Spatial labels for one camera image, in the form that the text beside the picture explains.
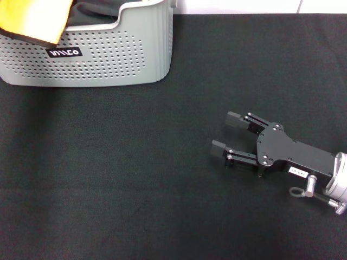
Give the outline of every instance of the white wall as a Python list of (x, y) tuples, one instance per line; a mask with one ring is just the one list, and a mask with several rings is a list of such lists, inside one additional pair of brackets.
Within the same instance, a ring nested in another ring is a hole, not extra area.
[[(177, 14), (295, 14), (300, 0), (178, 0)], [(300, 13), (347, 13), (347, 0), (303, 0)]]

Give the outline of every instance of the gray plastic basket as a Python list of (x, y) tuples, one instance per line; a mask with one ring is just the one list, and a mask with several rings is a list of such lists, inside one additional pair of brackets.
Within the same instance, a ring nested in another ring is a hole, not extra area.
[(113, 24), (66, 28), (58, 48), (71, 50), (50, 55), (46, 48), (0, 35), (0, 77), (12, 85), (41, 87), (159, 81), (170, 69), (176, 6), (176, 0), (126, 3)]

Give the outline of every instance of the black felt surface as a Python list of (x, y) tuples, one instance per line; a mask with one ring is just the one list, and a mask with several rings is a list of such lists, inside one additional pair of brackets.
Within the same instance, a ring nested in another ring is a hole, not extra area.
[(0, 82), (0, 259), (343, 259), (347, 219), (301, 179), (226, 170), (212, 139), (253, 112), (347, 152), (347, 17), (175, 17), (170, 74), (142, 86)]

